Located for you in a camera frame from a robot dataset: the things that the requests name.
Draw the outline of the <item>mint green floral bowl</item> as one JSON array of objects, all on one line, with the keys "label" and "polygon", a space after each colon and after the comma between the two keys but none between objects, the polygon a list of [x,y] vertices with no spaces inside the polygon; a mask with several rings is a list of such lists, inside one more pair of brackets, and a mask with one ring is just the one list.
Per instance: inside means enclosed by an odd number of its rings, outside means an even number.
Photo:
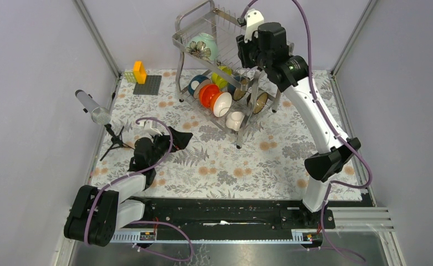
[{"label": "mint green floral bowl", "polygon": [[219,55],[216,38],[208,33],[201,32],[194,36],[187,44],[185,51],[202,60],[213,62]]}]

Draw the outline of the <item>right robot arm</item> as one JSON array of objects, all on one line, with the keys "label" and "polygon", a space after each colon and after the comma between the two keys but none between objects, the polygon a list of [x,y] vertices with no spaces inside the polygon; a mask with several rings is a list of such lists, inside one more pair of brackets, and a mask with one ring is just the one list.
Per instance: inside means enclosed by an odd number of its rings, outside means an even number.
[{"label": "right robot arm", "polygon": [[348,147],[359,150],[361,143],[336,124],[315,87],[308,64],[301,56],[290,53],[286,30],[280,23],[247,25],[245,34],[236,41],[242,66],[256,67],[267,74],[297,108],[314,139],[317,153],[304,161],[310,180],[302,199],[305,209],[299,213],[301,225],[313,228],[321,221],[319,211],[330,181],[353,157]]}]

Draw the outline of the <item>brown rimmed tan bowl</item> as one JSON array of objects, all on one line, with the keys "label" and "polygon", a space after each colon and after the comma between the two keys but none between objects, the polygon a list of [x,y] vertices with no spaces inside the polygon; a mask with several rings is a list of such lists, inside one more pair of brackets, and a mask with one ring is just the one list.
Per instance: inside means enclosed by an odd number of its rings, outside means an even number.
[{"label": "brown rimmed tan bowl", "polygon": [[266,91],[259,90],[255,96],[255,99],[256,99],[256,103],[253,109],[253,114],[258,114],[263,110],[263,108],[267,103],[267,100],[269,99],[268,93]]}]

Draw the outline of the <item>blue tan-inside bowl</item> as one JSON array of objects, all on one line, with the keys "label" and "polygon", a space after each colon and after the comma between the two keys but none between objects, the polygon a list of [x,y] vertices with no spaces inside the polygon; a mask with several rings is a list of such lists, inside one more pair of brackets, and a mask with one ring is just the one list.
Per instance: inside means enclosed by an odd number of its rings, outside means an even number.
[{"label": "blue tan-inside bowl", "polygon": [[[236,81],[239,81],[242,88],[245,88],[249,82],[249,79],[247,77],[244,77],[244,76],[238,75],[238,76],[234,76],[233,78]],[[244,95],[246,94],[246,91],[243,91],[241,88],[235,87],[231,83],[227,84],[227,91],[232,95],[232,99],[234,101],[241,100],[244,97]]]}]

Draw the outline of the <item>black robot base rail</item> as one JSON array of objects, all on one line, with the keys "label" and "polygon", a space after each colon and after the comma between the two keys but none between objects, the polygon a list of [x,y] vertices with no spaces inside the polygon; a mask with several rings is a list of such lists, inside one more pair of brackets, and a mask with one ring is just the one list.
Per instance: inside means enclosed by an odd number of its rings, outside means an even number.
[{"label": "black robot base rail", "polygon": [[300,200],[144,198],[144,220],[159,225],[131,224],[127,229],[150,228],[158,240],[182,240],[171,223],[193,241],[288,240],[291,231],[316,233],[320,226],[334,229],[333,212],[312,214]]}]

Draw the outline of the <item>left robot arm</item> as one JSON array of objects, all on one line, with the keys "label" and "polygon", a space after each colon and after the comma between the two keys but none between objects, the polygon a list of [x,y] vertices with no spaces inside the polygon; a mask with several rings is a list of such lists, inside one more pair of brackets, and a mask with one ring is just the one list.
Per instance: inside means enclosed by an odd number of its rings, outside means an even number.
[{"label": "left robot arm", "polygon": [[169,130],[168,135],[159,133],[135,141],[125,179],[106,185],[104,190],[90,185],[78,190],[64,225],[65,238],[104,247],[116,230],[131,222],[141,228],[152,223],[149,205],[131,197],[152,185],[155,164],[168,153],[185,149],[193,137],[190,132]]}]

